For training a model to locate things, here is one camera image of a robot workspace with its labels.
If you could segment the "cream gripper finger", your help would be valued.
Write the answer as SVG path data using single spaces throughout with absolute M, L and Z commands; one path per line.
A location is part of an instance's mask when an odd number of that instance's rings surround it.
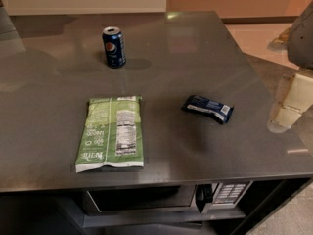
M 279 82 L 276 98 L 283 109 L 306 112 L 313 105 L 313 70 L 284 75 Z
M 268 128 L 269 129 L 291 129 L 299 120 L 301 112 L 299 109 L 284 106 L 275 102 L 270 111 Z

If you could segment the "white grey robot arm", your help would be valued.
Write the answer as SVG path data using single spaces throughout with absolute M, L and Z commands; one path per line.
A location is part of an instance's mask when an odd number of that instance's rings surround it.
M 267 123 L 274 133 L 291 129 L 313 105 L 313 1 L 291 26 L 287 54 L 288 60 L 300 70 L 280 80 Z

